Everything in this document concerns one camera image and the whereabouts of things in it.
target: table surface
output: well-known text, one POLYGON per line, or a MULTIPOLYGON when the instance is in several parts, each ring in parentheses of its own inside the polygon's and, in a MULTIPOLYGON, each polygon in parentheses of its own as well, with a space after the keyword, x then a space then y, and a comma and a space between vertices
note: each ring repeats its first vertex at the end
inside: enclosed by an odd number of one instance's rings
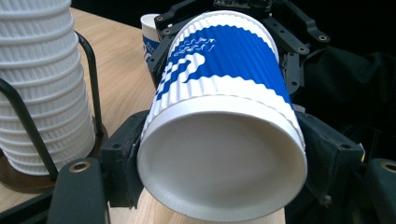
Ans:
MULTIPOLYGON (((96 57, 103 124, 109 136, 132 114, 147 110, 155 89, 143 60, 140 29, 70 8, 75 30, 82 34, 96 57)), ((87 92, 91 99, 88 64, 84 51, 87 92)), ((0 212, 23 203, 36 194, 20 193, 0 185, 0 212)), ((213 223, 182 216, 156 201, 145 189, 137 209, 110 208, 112 223, 213 223)), ((259 219, 241 223, 285 223, 284 209, 259 219)))

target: white cup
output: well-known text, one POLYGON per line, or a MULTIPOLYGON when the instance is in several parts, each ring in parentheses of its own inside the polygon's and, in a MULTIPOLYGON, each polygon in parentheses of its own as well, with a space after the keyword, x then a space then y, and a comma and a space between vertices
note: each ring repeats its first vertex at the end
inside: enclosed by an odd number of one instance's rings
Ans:
POLYGON ((146 14, 140 18, 142 23, 144 59, 147 62, 154 50, 160 45, 160 38, 155 27, 154 19, 160 14, 146 14))
POLYGON ((235 222, 289 203, 307 173, 304 138, 261 23, 204 13, 171 44, 137 155, 140 178, 169 208, 235 222))

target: cup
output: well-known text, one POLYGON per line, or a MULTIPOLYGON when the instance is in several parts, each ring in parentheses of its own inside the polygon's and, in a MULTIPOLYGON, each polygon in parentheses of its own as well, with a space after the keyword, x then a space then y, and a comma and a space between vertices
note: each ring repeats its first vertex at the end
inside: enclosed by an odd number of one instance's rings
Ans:
POLYGON ((188 217, 267 216, 307 173, 304 137, 273 38, 234 11, 204 13, 177 34, 137 155, 149 193, 188 217))
POLYGON ((161 42, 154 23, 155 17, 159 15, 151 13, 143 15, 140 18, 140 22, 142 23, 144 59, 146 62, 161 42))

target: stack of cups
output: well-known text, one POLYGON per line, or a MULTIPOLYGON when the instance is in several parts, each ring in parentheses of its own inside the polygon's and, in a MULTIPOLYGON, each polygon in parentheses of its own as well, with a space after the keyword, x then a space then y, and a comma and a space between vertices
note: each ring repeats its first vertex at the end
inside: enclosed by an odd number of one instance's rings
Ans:
POLYGON ((265 27, 204 13, 170 46, 141 135, 146 189, 189 217, 234 222, 289 203, 306 178, 304 138, 265 27))
MULTIPOLYGON (((70 3, 0 1, 0 78, 20 94, 58 170, 87 157, 95 142, 70 3)), ((3 94, 0 148, 16 170, 49 173, 3 94)))

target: wire cup holder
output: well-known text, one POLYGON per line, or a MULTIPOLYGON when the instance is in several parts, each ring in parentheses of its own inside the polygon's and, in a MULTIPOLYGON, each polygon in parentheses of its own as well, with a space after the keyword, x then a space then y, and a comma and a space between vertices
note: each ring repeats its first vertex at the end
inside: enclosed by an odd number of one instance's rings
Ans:
MULTIPOLYGON (((87 39, 75 31, 78 36, 78 43, 82 46, 87 56, 88 68, 90 73, 93 120, 95 122, 95 145, 88 157, 99 157, 100 146, 108 139, 107 131, 102 123, 102 113, 100 107, 99 84, 96 69, 96 59, 92 46, 87 39)), ((49 175, 26 175, 16 171, 8 163, 3 151, 0 150, 0 182, 10 189, 27 193, 39 193, 53 189, 58 176, 58 170, 50 156, 50 153, 30 115, 26 104, 20 94, 6 81, 0 78, 0 92, 2 92, 11 103, 25 131, 28 133, 38 155, 47 168, 49 175)))

